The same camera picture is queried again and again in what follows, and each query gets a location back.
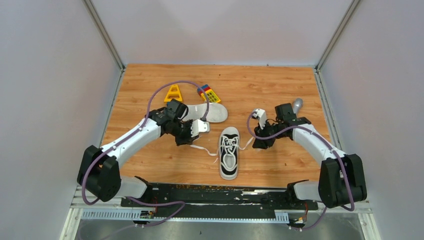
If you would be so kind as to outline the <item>black white sneaker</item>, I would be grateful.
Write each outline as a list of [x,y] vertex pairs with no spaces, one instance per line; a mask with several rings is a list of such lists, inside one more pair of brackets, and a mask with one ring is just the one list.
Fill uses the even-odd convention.
[[234,180],[238,175],[240,133],[233,127],[225,128],[219,137],[219,173],[224,180]]

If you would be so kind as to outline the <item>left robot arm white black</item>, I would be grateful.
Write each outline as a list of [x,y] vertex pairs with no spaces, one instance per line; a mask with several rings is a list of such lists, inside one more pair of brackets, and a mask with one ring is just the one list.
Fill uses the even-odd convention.
[[91,205],[86,197],[86,191],[89,191],[102,202],[114,197],[132,197],[140,206],[149,206],[153,201],[149,183],[138,176],[122,176],[120,169],[141,148],[164,134],[174,136],[176,145],[181,146],[191,145],[200,133],[210,130],[205,117],[184,121],[188,111],[187,105],[172,100],[165,107],[151,110],[118,139],[102,147],[87,147],[77,175],[84,202]]

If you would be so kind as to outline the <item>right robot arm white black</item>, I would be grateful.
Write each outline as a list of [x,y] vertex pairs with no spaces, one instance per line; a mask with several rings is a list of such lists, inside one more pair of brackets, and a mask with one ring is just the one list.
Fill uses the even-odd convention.
[[303,147],[320,165],[318,181],[300,180],[287,185],[286,204],[298,209],[305,201],[323,203],[327,208],[355,209],[355,203],[367,198],[367,187],[362,159],[347,154],[326,140],[306,117],[297,114],[303,103],[276,106],[275,119],[269,119],[264,109],[257,108],[248,116],[257,126],[250,129],[254,137],[253,148],[266,150],[277,139],[289,138]]

